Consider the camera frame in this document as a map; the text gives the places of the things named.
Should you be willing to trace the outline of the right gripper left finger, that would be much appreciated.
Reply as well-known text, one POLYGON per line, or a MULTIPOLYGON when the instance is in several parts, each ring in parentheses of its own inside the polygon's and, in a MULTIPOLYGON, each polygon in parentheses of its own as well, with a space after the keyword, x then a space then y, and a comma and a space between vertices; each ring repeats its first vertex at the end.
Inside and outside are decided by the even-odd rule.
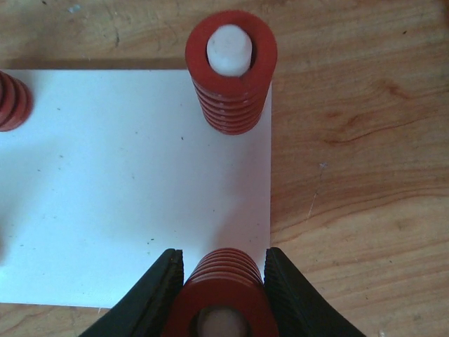
POLYGON ((131 290, 81 335, 160 336, 183 284, 182 251, 166 249, 131 290))

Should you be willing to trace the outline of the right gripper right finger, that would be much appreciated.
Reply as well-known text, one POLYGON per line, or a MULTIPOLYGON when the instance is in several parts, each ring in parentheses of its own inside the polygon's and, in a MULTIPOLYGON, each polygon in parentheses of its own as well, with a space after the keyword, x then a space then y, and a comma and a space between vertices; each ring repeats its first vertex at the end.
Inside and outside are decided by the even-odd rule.
POLYGON ((266 251, 264 290, 280 336, 363 336, 278 247, 266 251))

